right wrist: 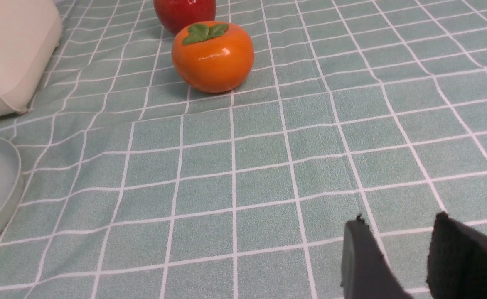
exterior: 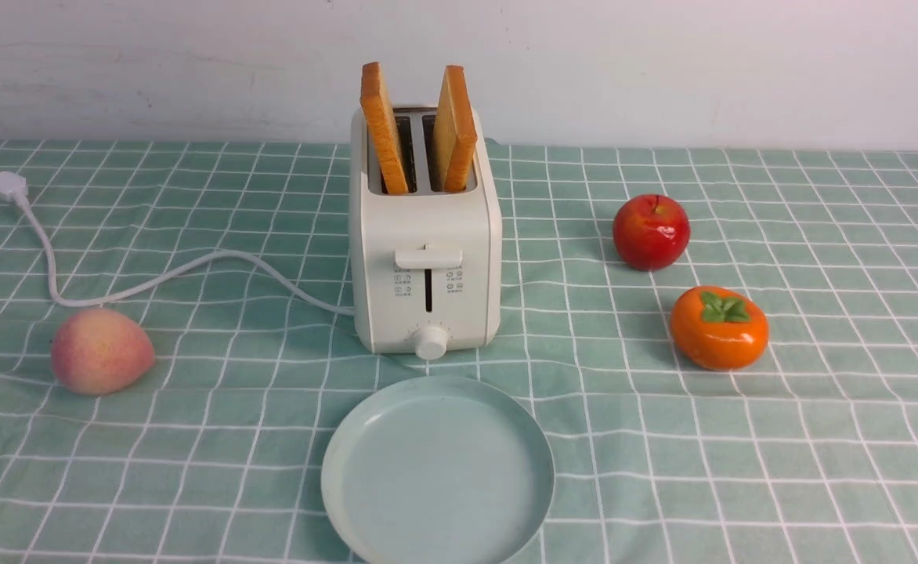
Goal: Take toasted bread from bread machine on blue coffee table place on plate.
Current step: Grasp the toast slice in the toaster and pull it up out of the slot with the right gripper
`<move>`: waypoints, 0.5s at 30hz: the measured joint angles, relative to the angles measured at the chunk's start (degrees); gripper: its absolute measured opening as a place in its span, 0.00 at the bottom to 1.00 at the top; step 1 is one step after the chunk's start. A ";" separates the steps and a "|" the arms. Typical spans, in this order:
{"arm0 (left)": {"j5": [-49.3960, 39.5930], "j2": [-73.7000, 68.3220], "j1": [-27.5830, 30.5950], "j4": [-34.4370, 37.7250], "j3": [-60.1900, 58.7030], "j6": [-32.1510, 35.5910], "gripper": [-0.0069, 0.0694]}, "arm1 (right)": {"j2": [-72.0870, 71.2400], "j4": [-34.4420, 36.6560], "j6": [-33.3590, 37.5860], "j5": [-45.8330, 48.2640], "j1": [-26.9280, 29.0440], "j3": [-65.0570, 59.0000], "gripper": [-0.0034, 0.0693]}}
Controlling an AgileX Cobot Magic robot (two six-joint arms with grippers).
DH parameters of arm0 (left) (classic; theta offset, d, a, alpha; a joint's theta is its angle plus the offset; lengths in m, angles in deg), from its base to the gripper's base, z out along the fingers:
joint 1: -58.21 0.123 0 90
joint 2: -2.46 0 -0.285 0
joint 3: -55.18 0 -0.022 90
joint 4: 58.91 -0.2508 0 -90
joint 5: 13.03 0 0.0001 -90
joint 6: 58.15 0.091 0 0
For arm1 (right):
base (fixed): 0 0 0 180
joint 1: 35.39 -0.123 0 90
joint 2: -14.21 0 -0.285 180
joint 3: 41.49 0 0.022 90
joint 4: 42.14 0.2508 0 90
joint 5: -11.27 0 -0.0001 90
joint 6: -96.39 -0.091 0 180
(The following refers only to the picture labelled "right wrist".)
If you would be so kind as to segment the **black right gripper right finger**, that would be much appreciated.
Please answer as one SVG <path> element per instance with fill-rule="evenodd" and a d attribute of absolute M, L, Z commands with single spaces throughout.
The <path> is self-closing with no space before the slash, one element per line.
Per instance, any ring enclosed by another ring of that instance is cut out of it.
<path fill-rule="evenodd" d="M 438 213 L 426 282 L 434 299 L 487 299 L 487 235 Z"/>

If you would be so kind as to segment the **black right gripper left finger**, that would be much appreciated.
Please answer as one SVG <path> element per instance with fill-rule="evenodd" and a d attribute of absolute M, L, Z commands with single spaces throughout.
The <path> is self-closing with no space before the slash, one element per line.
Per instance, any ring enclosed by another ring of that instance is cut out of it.
<path fill-rule="evenodd" d="M 411 299 L 361 215 L 344 226 L 341 286 L 345 299 Z"/>

